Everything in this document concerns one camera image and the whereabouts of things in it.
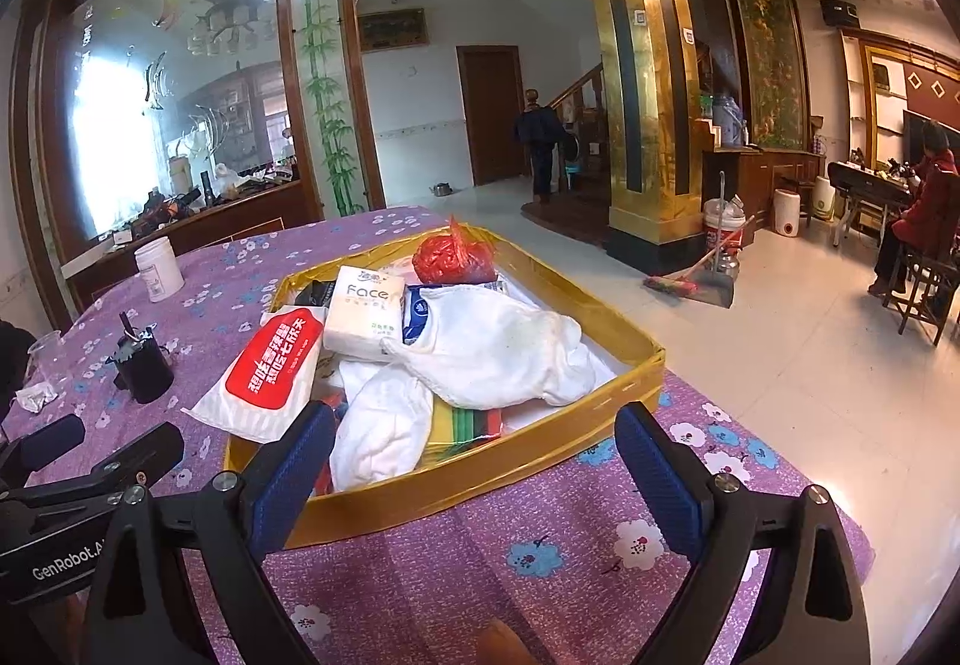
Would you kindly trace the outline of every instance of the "broom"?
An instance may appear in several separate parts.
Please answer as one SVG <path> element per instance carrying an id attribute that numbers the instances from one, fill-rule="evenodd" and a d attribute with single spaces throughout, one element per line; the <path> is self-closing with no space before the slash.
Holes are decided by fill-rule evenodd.
<path id="1" fill-rule="evenodd" d="M 750 222 L 754 219 L 755 216 L 750 216 L 750 218 L 744 222 L 740 229 L 746 227 L 747 224 L 750 224 Z M 717 248 L 711 248 L 707 253 L 704 253 L 704 255 L 695 264 L 693 264 L 693 267 L 685 269 L 680 273 L 680 275 L 675 275 L 672 278 L 665 278 L 662 275 L 649 275 L 643 280 L 643 285 L 647 288 L 651 288 L 653 291 L 661 291 L 664 294 L 670 294 L 671 296 L 679 297 L 680 299 L 691 296 L 693 293 L 695 293 L 695 291 L 697 291 L 697 285 L 692 281 L 686 280 L 688 277 L 690 277 L 690 273 L 694 272 L 695 269 L 700 267 L 701 264 L 704 264 L 707 259 L 712 257 L 714 251 L 719 251 L 721 248 L 723 248 L 725 243 L 727 243 L 727 240 L 730 240 L 731 237 L 736 235 L 736 233 L 739 231 L 739 229 L 734 229 L 731 232 L 727 232 L 725 235 L 723 235 L 723 238 L 720 240 L 720 245 L 718 245 Z"/>

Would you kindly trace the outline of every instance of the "black mug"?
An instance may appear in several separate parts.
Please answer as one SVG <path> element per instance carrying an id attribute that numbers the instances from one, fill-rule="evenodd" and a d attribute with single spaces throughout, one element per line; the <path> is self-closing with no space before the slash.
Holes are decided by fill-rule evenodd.
<path id="1" fill-rule="evenodd" d="M 129 390 L 134 400 L 146 405 L 170 388 L 174 371 L 149 328 L 139 333 L 136 339 L 124 335 L 118 345 L 110 357 L 117 368 L 113 379 L 117 389 Z"/>

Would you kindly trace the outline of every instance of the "staircase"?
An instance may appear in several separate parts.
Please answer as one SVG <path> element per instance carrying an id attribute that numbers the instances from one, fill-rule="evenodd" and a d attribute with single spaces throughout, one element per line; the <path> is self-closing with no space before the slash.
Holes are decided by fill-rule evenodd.
<path id="1" fill-rule="evenodd" d="M 583 243 L 603 248 L 610 216 L 610 140 L 604 108 L 603 65 L 598 64 L 554 98 L 549 107 L 580 144 L 574 161 L 563 158 L 558 146 L 560 185 L 549 204 L 529 202 L 520 209 L 526 218 Z"/>

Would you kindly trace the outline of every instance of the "screw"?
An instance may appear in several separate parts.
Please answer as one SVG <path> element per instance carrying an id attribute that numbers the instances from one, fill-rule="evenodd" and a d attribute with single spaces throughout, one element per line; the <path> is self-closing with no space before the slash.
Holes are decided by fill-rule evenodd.
<path id="1" fill-rule="evenodd" d="M 123 501 L 126 502 L 127 505 L 136 505 L 146 496 L 146 489 L 138 483 L 136 486 L 131 486 L 123 493 Z"/>
<path id="2" fill-rule="evenodd" d="M 827 489 L 824 489 L 822 486 L 816 485 L 816 483 L 811 483 L 806 490 L 806 496 L 810 497 L 813 502 L 816 502 L 817 505 L 826 505 L 827 502 L 830 502 L 830 493 Z"/>
<path id="3" fill-rule="evenodd" d="M 229 492 L 234 486 L 237 486 L 239 481 L 239 476 L 237 473 L 232 473 L 229 470 L 224 470 L 223 473 L 218 473 L 213 478 L 213 488 L 218 492 Z"/>
<path id="4" fill-rule="evenodd" d="M 713 485 L 722 492 L 736 492 L 740 488 L 740 479 L 732 473 L 717 473 L 713 476 Z"/>

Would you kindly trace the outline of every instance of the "framed picture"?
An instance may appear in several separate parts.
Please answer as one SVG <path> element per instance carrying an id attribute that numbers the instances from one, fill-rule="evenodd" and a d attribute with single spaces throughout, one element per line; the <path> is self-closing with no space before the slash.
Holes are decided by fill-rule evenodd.
<path id="1" fill-rule="evenodd" d="M 361 15 L 358 21 L 360 50 L 363 53 L 429 44 L 426 36 L 426 16 L 420 8 Z"/>
<path id="2" fill-rule="evenodd" d="M 751 141 L 805 151 L 810 119 L 803 37 L 795 0 L 728 0 L 738 43 Z"/>

